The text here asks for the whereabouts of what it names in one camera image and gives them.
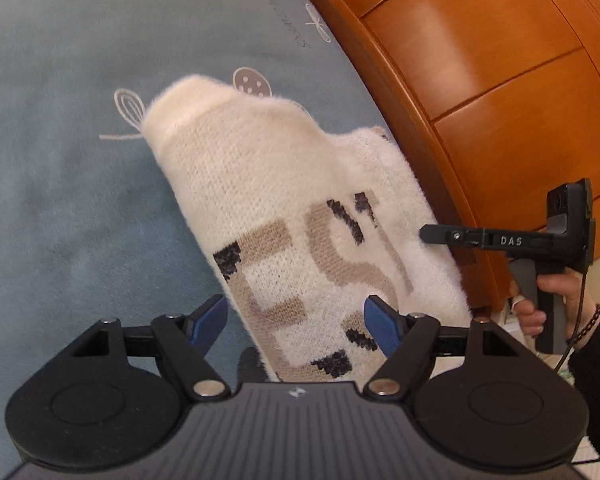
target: blue blanket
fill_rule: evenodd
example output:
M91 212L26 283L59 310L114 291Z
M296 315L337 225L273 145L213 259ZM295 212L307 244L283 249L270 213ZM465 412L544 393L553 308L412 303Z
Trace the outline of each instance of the blue blanket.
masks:
M9 396L69 341L221 292L137 128L174 80L240 68L329 132L384 124L308 0L0 0L0 478ZM250 347L232 312L208 360L235 386Z

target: bracelet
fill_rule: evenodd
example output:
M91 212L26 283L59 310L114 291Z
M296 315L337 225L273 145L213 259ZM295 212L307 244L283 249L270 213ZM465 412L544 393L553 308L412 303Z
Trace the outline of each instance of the bracelet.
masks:
M599 317L600 317L600 304L597 304L596 311L593 314L593 316L591 317L591 319L589 320L589 322L587 323L587 325L582 330L580 330L580 333L576 337L573 338L573 344L576 344L584 336L586 336L589 332L591 332L591 329L596 324L596 321L598 320Z

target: finger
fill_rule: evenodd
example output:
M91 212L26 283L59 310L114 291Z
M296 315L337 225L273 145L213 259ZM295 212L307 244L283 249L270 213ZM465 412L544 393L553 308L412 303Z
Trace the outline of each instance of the finger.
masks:
M577 274L544 274L538 276L538 287L545 292L577 298L580 294L580 277Z
M522 300L513 306L516 316L530 316L536 311L536 306L529 300Z
M519 296L520 293L520 287L518 284L514 280L511 280L511 283L509 283L509 294L511 297L514 298L515 296Z
M546 321L546 314L544 312L540 312L536 310L530 316L518 316L518 322L520 326L524 327L532 327L532 326L542 326L542 324Z
M544 327L542 326L528 326L528 327L522 327L522 333L524 335L539 335L542 333L542 330L544 330Z

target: beige pattern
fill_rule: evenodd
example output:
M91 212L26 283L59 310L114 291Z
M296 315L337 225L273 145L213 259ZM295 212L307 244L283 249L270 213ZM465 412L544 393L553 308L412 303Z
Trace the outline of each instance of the beige pattern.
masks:
M378 205L378 199L376 198L373 191L368 190L367 192L365 192L365 195L366 199L369 200L369 204L372 208ZM407 295L411 294L413 292L413 283L411 283L411 280L409 279L409 274L407 273L407 269L404 267L404 262L402 261L400 254L398 254L398 251L395 250L395 247L391 243L391 240L389 240L389 236L382 227L382 224L377 218L373 216L373 212L367 211L367 213L373 221L374 227L376 228L376 230L378 230L378 234L380 235L380 239L384 244L384 248L389 253L389 256L391 256L391 259L394 261L395 266L398 267L398 271L400 272L402 281L404 282L404 288L407 291Z
M292 366L284 357L274 333L285 326L299 324L306 319L306 310L298 297L283 301L263 310L244 276L244 269L260 260L273 256L291 245L291 236L282 220L276 220L253 230L238 241L240 262L236 272L227 280L234 301L253 332L256 344L264 352L267 365L282 381L321 381L324 373L307 363Z
M349 317L345 318L340 327L344 332L346 332L349 328L352 328L353 330L356 330L357 332L360 332L371 339L371 334L366 330L365 317L360 311L354 312Z
M398 304L394 284L389 278L370 263L348 262L342 258L331 240L329 224L337 221L325 203L313 205L306 216L306 234L309 238L309 251L316 266L336 285L347 283L367 283L384 293L387 303Z

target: cable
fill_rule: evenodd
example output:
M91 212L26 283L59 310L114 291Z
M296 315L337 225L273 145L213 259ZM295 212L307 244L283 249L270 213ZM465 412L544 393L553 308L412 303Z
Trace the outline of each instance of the cable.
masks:
M575 338L578 335L578 330L580 330L580 321L582 320L582 306L584 304L584 290L585 290L584 286L587 283L587 273L588 272L589 272L589 267L587 267L587 269L585 269L584 273L582 274L582 284L580 285L580 301L578 303L578 314L576 316L576 324L573 327L573 333L571 334L571 337L569 338L569 345L567 346L567 349L564 351L564 354L562 354L562 357L560 358L560 362L558 362L558 364L554 368L555 372L560 371L560 368L562 368L562 365L567 360L567 357L569 356L569 353L573 349L573 346L576 344Z
M571 465L587 465L587 464L595 464L600 462L599 458L592 458L591 460L579 460L578 462L571 462Z

